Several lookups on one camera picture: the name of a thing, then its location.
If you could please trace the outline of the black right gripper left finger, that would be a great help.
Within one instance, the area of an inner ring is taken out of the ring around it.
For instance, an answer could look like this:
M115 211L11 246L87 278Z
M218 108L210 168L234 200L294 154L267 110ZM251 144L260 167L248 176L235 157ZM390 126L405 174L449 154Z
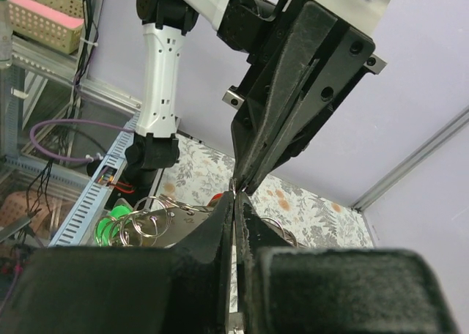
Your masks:
M170 248L50 247L30 258L3 333L225 333L235 198Z

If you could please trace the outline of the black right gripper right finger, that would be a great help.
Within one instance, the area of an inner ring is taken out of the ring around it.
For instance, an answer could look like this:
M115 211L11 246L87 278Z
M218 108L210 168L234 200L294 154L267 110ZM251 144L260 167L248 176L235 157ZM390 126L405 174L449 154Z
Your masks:
M234 200L246 333L456 333L430 266L403 249L296 248Z

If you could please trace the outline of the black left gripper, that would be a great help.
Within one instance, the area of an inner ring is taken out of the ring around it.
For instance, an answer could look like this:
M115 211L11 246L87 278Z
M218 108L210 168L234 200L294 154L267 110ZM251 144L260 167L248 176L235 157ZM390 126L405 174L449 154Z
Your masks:
M309 145L371 72L375 44L315 0L230 0L221 38L248 54L248 72L232 88L243 100L232 138L233 178L251 195Z

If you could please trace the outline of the key with red tag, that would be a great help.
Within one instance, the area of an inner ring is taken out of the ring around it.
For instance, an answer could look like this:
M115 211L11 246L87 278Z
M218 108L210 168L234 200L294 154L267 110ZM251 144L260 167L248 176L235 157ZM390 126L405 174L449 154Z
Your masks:
M222 201L222 199L224 198L224 196L226 194L229 194L232 197L233 206L235 206L235 204L237 203L237 200L240 197L242 187L243 186L242 186L241 182L238 179L235 179L235 178L230 179L229 184L228 184L228 188L226 189L226 191L224 191L222 193L215 194L211 198L211 200L209 201L207 206L215 208L217 206L217 204L220 201Z

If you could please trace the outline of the green key tag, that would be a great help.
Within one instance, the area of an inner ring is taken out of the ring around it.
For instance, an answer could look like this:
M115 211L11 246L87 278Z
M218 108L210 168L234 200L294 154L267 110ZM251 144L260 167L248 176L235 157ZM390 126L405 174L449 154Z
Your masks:
M119 220L131 212L131 208L119 205L99 218L94 228L95 242L99 246L109 246L110 240L119 233Z

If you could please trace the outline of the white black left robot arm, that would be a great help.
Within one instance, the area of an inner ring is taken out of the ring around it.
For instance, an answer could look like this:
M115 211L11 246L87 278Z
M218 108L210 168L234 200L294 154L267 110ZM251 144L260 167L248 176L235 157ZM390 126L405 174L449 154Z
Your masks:
M298 156L367 73L373 39L325 0L136 0L146 51L144 97L126 180L152 184L180 151L174 115L180 57L199 17L250 65L227 94L241 101L231 126L237 190L252 194Z

